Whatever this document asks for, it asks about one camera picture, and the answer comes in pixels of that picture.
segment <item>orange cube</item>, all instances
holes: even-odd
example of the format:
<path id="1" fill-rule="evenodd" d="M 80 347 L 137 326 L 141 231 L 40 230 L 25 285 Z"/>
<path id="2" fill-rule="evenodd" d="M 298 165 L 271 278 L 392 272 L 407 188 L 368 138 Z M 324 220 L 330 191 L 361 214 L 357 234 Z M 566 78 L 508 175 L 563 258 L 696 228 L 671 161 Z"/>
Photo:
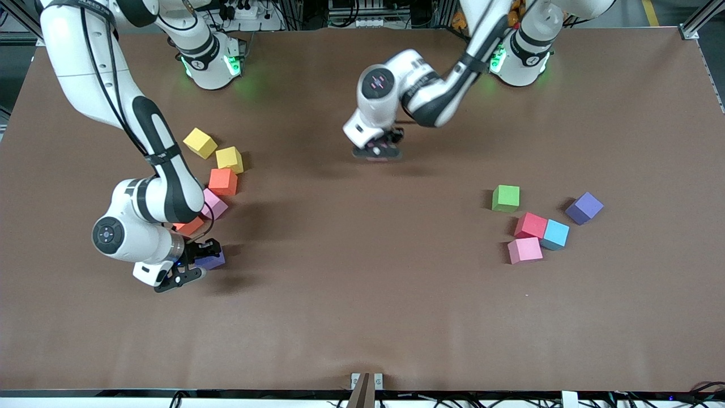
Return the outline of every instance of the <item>orange cube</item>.
<path id="1" fill-rule="evenodd" d="M 187 224 L 174 224 L 174 227 L 176 227 L 176 232 L 179 234 L 190 237 L 191 234 L 195 233 L 195 231 L 201 228 L 202 225 L 204 225 L 204 220 L 196 217 Z"/>
<path id="2" fill-rule="evenodd" d="M 237 176 L 231 168 L 214 168 L 209 189 L 216 195 L 235 195 Z"/>

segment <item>cube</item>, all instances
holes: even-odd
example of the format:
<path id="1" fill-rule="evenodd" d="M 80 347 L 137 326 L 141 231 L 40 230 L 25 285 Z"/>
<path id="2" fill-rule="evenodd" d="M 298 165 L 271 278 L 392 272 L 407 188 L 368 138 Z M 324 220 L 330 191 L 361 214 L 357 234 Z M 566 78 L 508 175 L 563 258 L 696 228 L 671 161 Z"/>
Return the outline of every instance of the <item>cube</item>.
<path id="1" fill-rule="evenodd" d="M 226 260 L 224 259 L 224 251 L 219 252 L 219 256 L 206 256 L 194 261 L 197 267 L 204 268 L 207 271 L 222 266 Z"/>
<path id="2" fill-rule="evenodd" d="M 176 227 L 176 232 L 179 234 L 190 237 L 196 230 L 201 228 L 202 225 L 204 225 L 204 220 L 196 217 L 186 224 L 174 224 L 174 227 Z"/>
<path id="3" fill-rule="evenodd" d="M 564 249 L 566 238 L 569 236 L 569 226 L 552 219 L 547 221 L 546 232 L 541 241 L 542 247 L 550 250 Z"/>
<path id="4" fill-rule="evenodd" d="M 539 246 L 539 238 L 520 238 L 508 243 L 508 253 L 511 256 L 511 264 L 522 264 L 526 262 L 543 259 L 542 247 Z"/>
<path id="5" fill-rule="evenodd" d="M 217 148 L 214 139 L 198 128 L 194 128 L 183 142 L 192 152 L 201 156 L 204 160 L 208 159 Z"/>
<path id="6" fill-rule="evenodd" d="M 512 213 L 518 209 L 518 186 L 500 185 L 494 190 L 494 199 L 491 203 L 493 211 Z"/>
<path id="7" fill-rule="evenodd" d="M 217 150 L 217 167 L 230 168 L 235 174 L 244 171 L 241 163 L 241 155 L 236 147 L 227 147 L 226 149 Z"/>
<path id="8" fill-rule="evenodd" d="M 235 195 L 237 177 L 230 168 L 213 168 L 209 189 L 216 195 Z"/>
<path id="9" fill-rule="evenodd" d="M 544 238 L 547 220 L 536 214 L 525 213 L 516 223 L 516 230 L 513 233 L 517 238 Z"/>
<path id="10" fill-rule="evenodd" d="M 211 211 L 209 211 L 209 207 L 207 206 L 202 208 L 202 215 L 208 219 L 212 219 L 212 213 L 214 213 L 214 219 L 219 219 L 219 216 L 222 215 L 227 208 L 229 208 L 229 206 L 217 197 L 210 189 L 204 189 L 204 202 L 212 208 Z"/>
<path id="11" fill-rule="evenodd" d="M 585 192 L 569 208 L 566 215 L 570 216 L 578 225 L 586 224 L 599 213 L 604 205 L 590 192 Z"/>

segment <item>gray floor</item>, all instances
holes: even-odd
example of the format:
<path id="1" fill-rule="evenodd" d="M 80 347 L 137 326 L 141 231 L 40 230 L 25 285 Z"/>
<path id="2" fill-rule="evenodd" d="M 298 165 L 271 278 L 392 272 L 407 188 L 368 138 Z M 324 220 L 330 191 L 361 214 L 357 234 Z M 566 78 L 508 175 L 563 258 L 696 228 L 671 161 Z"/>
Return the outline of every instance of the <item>gray floor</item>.
<path id="1" fill-rule="evenodd" d="M 705 0 L 652 0 L 660 25 L 684 22 Z M 645 27 L 642 0 L 618 0 L 603 16 L 578 28 Z M 725 13 L 715 16 L 702 30 L 700 46 L 715 84 L 725 90 Z M 28 71 L 34 47 L 0 46 L 0 106 L 11 110 Z M 1 126 L 5 121 L 0 117 Z"/>

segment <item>white robotic arm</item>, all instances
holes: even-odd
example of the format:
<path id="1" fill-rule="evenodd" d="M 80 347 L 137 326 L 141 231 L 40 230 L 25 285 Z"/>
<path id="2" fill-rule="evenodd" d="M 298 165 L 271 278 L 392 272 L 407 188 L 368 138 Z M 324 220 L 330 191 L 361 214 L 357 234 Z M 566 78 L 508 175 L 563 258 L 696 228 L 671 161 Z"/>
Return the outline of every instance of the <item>white robotic arm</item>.
<path id="1" fill-rule="evenodd" d="M 419 125 L 438 128 L 448 123 L 471 85 L 488 70 L 509 84 L 528 85 L 543 71 L 551 43 L 562 28 L 563 7 L 579 17 L 594 18 L 613 2 L 535 0 L 521 27 L 509 30 L 511 0 L 461 0 L 471 40 L 448 78 L 443 80 L 412 49 L 362 73 L 358 108 L 343 127 L 355 144 L 353 155 L 368 160 L 400 157 L 397 143 L 402 129 L 393 128 L 398 103 Z"/>
<path id="2" fill-rule="evenodd" d="M 117 15 L 137 23 L 142 17 L 151 20 L 158 3 L 133 0 L 134 9 L 132 0 L 43 1 L 46 48 L 71 105 L 89 118 L 123 129 L 156 172 L 116 186 L 108 211 L 94 226 L 94 245 L 111 258 L 134 262 L 133 275 L 157 292 L 203 277 L 206 271 L 193 268 L 194 259 L 217 255 L 219 243 L 196 244 L 162 225 L 193 220 L 204 205 L 202 186 L 191 175 L 158 107 L 133 82 L 114 37 Z M 203 62 L 191 63 L 196 68 L 192 78 L 200 86 L 227 84 L 235 75 L 219 47 L 222 41 L 236 40 L 213 36 L 196 18 L 184 28 L 185 21 L 165 19 L 159 25 L 178 47 L 197 44 L 179 49 L 191 61 Z"/>

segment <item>blue cube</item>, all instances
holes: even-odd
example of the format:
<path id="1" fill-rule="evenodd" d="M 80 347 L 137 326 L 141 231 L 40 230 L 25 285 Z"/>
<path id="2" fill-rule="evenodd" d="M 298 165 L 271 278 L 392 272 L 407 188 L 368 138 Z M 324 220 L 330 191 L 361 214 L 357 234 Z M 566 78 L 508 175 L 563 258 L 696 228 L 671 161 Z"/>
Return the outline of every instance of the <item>blue cube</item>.
<path id="1" fill-rule="evenodd" d="M 552 219 L 546 223 L 544 238 L 541 240 L 542 247 L 550 250 L 564 249 L 566 238 L 569 236 L 569 226 L 556 222 Z"/>
<path id="2" fill-rule="evenodd" d="M 207 256 L 204 258 L 200 258 L 195 260 L 194 264 L 196 267 L 204 268 L 207 271 L 214 269 L 216 267 L 222 266 L 226 260 L 224 259 L 224 252 L 220 252 L 219 256 Z"/>
<path id="3" fill-rule="evenodd" d="M 574 204 L 566 209 L 566 215 L 570 216 L 579 225 L 591 221 L 604 208 L 604 205 L 597 200 L 590 192 L 585 192 Z"/>

